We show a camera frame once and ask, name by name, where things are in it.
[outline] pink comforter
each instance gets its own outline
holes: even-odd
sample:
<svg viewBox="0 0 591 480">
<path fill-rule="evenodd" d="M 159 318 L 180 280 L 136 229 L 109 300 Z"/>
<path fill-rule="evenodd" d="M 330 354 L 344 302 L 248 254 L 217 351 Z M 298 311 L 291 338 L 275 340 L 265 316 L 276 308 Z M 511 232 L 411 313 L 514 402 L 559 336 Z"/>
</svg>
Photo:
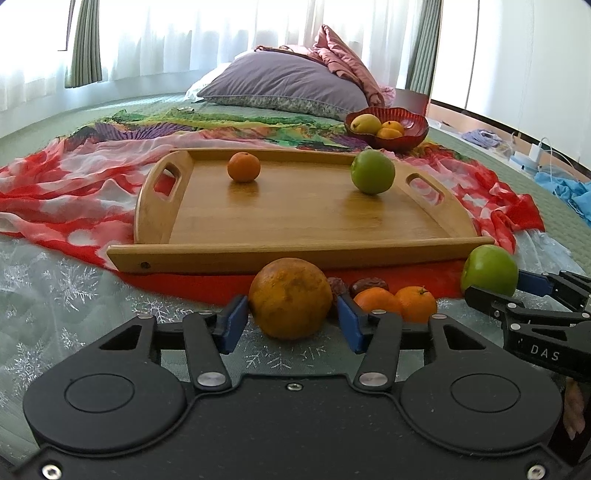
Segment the pink comforter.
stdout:
<svg viewBox="0 0 591 480">
<path fill-rule="evenodd" d="M 301 45 L 284 47 L 257 47 L 256 50 L 291 51 L 322 63 L 341 78 L 350 80 L 361 88 L 369 106 L 385 106 L 382 89 L 361 59 L 328 25 L 321 25 L 312 48 Z"/>
</svg>

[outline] yellow pear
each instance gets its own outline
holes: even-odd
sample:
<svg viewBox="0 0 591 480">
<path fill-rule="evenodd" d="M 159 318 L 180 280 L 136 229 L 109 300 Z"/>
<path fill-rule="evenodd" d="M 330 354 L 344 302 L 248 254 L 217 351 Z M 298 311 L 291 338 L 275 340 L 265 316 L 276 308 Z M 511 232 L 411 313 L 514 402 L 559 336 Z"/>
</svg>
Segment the yellow pear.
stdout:
<svg viewBox="0 0 591 480">
<path fill-rule="evenodd" d="M 356 134 L 375 135 L 380 128 L 382 128 L 382 122 L 371 113 L 359 115 L 351 122 L 351 130 Z"/>
</svg>

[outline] pillow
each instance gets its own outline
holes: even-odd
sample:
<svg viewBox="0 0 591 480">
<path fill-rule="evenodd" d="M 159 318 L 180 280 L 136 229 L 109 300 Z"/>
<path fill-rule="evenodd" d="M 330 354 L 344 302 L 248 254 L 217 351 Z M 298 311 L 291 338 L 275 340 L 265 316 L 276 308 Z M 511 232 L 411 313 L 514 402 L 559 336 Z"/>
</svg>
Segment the pillow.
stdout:
<svg viewBox="0 0 591 480">
<path fill-rule="evenodd" d="M 368 107 L 361 89 L 313 60 L 255 51 L 232 62 L 199 92 L 208 102 L 344 120 Z"/>
<path fill-rule="evenodd" d="M 191 100 L 192 102 L 197 102 L 201 99 L 198 95 L 201 90 L 203 90 L 207 85 L 212 83 L 217 77 L 219 77 L 224 70 L 226 70 L 231 64 L 222 63 L 214 68 L 211 72 L 206 73 L 203 75 L 198 81 L 191 85 L 191 88 L 187 90 L 185 93 L 184 100 Z"/>
</svg>

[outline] green curtain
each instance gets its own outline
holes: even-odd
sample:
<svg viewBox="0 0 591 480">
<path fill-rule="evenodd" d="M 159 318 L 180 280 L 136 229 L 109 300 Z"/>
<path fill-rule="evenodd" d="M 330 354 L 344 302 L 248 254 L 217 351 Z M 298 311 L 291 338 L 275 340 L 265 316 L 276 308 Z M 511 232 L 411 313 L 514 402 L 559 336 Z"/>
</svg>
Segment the green curtain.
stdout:
<svg viewBox="0 0 591 480">
<path fill-rule="evenodd" d="M 81 87 L 102 79 L 99 0 L 82 0 L 72 47 L 72 64 L 66 74 L 66 88 Z"/>
<path fill-rule="evenodd" d="M 418 25 L 417 41 L 408 67 L 406 88 L 431 95 L 442 0 L 424 0 Z"/>
</svg>

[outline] metal screw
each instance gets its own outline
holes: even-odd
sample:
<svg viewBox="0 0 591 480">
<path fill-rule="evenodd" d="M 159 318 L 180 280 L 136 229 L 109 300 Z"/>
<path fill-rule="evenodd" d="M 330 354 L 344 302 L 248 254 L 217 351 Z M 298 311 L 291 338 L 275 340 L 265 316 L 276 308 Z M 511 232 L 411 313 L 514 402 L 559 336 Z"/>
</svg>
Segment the metal screw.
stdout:
<svg viewBox="0 0 591 480">
<path fill-rule="evenodd" d="M 219 387 L 226 383 L 226 376 L 220 372 L 205 372 L 197 377 L 197 383 L 203 387 Z"/>
<path fill-rule="evenodd" d="M 388 383 L 388 377 L 379 372 L 367 372 L 359 376 L 359 383 L 365 387 L 381 387 Z"/>
<path fill-rule="evenodd" d="M 44 465 L 41 473 L 47 480 L 59 480 L 61 478 L 61 470 L 55 465 Z"/>
<path fill-rule="evenodd" d="M 546 476 L 544 465 L 534 465 L 527 470 L 527 480 L 542 480 Z"/>
<path fill-rule="evenodd" d="M 290 392 L 300 392 L 304 388 L 304 385 L 301 383 L 288 383 L 286 389 Z"/>
</svg>

